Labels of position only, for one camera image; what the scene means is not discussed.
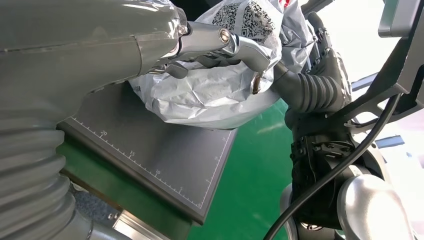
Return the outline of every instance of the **plastic package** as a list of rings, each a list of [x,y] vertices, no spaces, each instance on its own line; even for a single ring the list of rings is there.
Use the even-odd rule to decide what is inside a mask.
[[[223,0],[196,21],[253,39],[269,50],[271,62],[258,94],[252,94],[257,73],[242,62],[209,69],[181,62],[190,70],[183,79],[164,73],[131,80],[146,108],[167,123],[210,129],[241,126],[279,99],[269,89],[274,65],[282,59],[287,68],[300,72],[314,44],[297,0],[287,6],[279,0]]]

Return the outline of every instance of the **white plastic bag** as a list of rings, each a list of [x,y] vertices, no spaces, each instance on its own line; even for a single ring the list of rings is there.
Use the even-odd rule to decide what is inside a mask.
[[[187,77],[177,79],[167,73],[146,74],[130,81],[135,93],[148,110],[167,123],[211,129],[241,126],[279,99],[269,88],[274,80],[273,67],[282,58],[282,52],[296,52],[287,54],[290,59],[284,61],[289,69],[302,69],[309,55],[303,59],[302,54],[298,54],[308,51],[302,46],[301,36],[309,34],[303,16],[298,29],[280,27],[284,22],[284,4],[279,0],[223,0],[196,20],[227,28],[269,50],[271,62],[260,79],[258,94],[252,94],[256,73],[242,62],[210,69],[196,62],[182,62],[190,70]],[[297,0],[290,4],[296,4],[290,12],[298,14]],[[287,43],[290,50],[284,51],[281,39],[291,39]]]

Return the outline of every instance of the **gray panel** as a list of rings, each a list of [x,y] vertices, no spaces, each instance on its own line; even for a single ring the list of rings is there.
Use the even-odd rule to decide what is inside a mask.
[[[410,34],[420,0],[385,0],[378,35],[407,37]]]
[[[127,83],[89,95],[59,126],[201,224],[236,133],[164,123]]]

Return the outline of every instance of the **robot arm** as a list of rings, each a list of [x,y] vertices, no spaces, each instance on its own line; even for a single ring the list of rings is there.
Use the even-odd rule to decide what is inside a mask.
[[[296,113],[292,199],[355,153],[361,145],[351,132],[381,124],[351,122],[359,112],[372,109],[379,116],[377,103],[399,94],[390,121],[423,107],[420,19],[417,14],[409,37],[399,41],[367,94],[349,104],[337,78],[276,67],[281,71],[275,88]],[[207,67],[243,61],[257,72],[269,64],[253,41],[218,26],[186,22],[166,0],[4,0],[0,29],[0,214],[8,216],[2,218],[2,239],[126,239],[76,212],[69,180],[59,175],[65,159],[55,148],[64,136],[56,123],[75,113],[87,93],[145,73],[182,78],[187,70],[176,61]],[[294,91],[288,93],[289,86]],[[363,152],[349,166],[381,177],[367,158],[372,159]],[[326,191],[338,193],[349,175],[343,176],[314,195],[327,203],[320,209],[328,214],[312,214],[305,204],[293,217],[296,223],[340,228],[337,197]]]

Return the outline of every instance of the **qr code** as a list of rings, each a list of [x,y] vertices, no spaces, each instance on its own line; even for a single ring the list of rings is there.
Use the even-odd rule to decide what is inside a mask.
[[[239,6],[240,2],[222,6],[213,18],[212,24],[226,28],[230,32],[234,31],[234,25],[236,24],[236,14]]]
[[[275,29],[268,14],[254,1],[249,1],[244,9],[241,35],[257,43],[264,43]]]

